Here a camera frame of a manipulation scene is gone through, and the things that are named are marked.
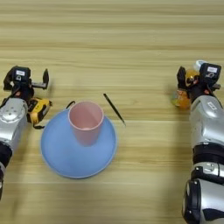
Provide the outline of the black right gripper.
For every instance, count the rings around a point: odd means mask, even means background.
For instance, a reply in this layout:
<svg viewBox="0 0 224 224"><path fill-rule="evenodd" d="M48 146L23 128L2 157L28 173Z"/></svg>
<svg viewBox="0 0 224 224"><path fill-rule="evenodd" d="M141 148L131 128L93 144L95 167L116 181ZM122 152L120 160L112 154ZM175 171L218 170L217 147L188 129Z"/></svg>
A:
<svg viewBox="0 0 224 224"><path fill-rule="evenodd" d="M181 66L177 73L178 88L186 89L186 69ZM195 101L202 95L215 97L214 91L221 88L220 84L209 86L206 83L195 80L192 85L187 88L187 95L191 101Z"/></svg>

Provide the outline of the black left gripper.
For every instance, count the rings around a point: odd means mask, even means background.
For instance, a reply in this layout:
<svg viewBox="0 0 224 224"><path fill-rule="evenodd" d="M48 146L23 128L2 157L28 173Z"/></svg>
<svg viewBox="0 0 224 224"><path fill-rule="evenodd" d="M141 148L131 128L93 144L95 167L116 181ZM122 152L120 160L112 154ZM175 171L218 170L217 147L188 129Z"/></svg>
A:
<svg viewBox="0 0 224 224"><path fill-rule="evenodd" d="M46 69L43 73L43 82L15 82L14 85L11 85L12 82L12 70L10 70L4 80L3 80L3 89L12 90L13 98L20 98L24 101L29 101L34 96L35 88L47 89L49 83L49 73Z"/></svg>

